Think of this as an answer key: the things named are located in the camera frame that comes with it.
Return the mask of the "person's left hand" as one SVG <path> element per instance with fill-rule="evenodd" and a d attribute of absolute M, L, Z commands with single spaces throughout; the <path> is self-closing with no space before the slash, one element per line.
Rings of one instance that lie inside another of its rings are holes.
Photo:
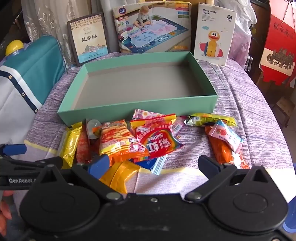
<path fill-rule="evenodd" d="M 7 220 L 11 220 L 11 211 L 9 205 L 3 200 L 3 197 L 12 196 L 13 191 L 6 190 L 3 191 L 3 195 L 1 197 L 1 217 L 0 217 L 0 232 L 2 236 L 6 235 L 6 223 Z"/>

